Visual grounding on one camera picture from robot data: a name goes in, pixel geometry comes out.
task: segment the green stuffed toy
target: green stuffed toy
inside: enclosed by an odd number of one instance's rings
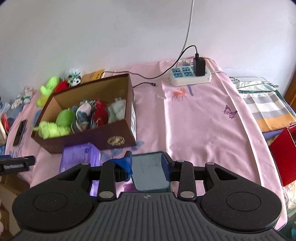
[[[54,92],[56,87],[59,85],[59,77],[51,77],[45,86],[40,87],[41,96],[37,100],[38,107],[44,107],[49,96]]]
[[[33,131],[37,131],[41,138],[48,139],[67,136],[71,133],[71,128],[57,126],[54,122],[42,121],[39,126],[33,128]]]

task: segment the wooden furniture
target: wooden furniture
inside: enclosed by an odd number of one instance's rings
[[[296,71],[284,98],[287,103],[293,108],[293,110],[296,110]]]

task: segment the red yarn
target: red yarn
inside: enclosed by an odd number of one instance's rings
[[[59,91],[65,90],[69,88],[69,84],[67,81],[62,81],[59,83],[59,85],[57,86],[57,88],[54,90],[54,93],[57,93]]]
[[[102,126],[108,123],[108,112],[106,111],[107,106],[100,100],[96,99],[94,108],[93,119],[96,126]]]

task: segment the pink bed sheet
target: pink bed sheet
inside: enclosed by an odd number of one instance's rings
[[[153,77],[172,64],[173,61],[160,61],[116,71],[129,70]],[[207,67],[211,71],[220,70],[210,59]],[[132,75],[131,80],[133,85],[145,81],[136,75]],[[287,211],[274,161],[254,117],[230,79],[223,73],[214,73],[210,83],[183,87],[172,86],[168,74],[152,81],[158,86],[143,84],[134,88],[137,146],[102,151],[101,159],[120,158],[126,150],[132,150],[133,154],[161,150],[168,152],[173,160],[187,160],[195,166],[215,162],[275,192],[283,206],[276,229],[284,226]],[[21,173],[31,186],[58,174],[61,161],[60,154],[51,155],[30,137],[34,116],[39,110],[35,105],[39,95],[37,92],[17,117],[5,152],[14,157],[36,157],[36,165]],[[225,111],[226,105],[232,113]],[[21,144],[12,147],[19,123],[24,119],[28,119],[28,124]],[[202,183],[197,181],[196,185],[198,195],[204,194]],[[118,194],[131,187],[131,181],[116,184]],[[175,182],[172,190],[177,192],[177,189]]]

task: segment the purple bag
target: purple bag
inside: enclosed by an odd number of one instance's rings
[[[82,162],[89,162],[91,167],[101,166],[100,151],[91,143],[64,148],[59,173]],[[93,181],[90,191],[91,196],[97,196],[98,186],[99,181]]]

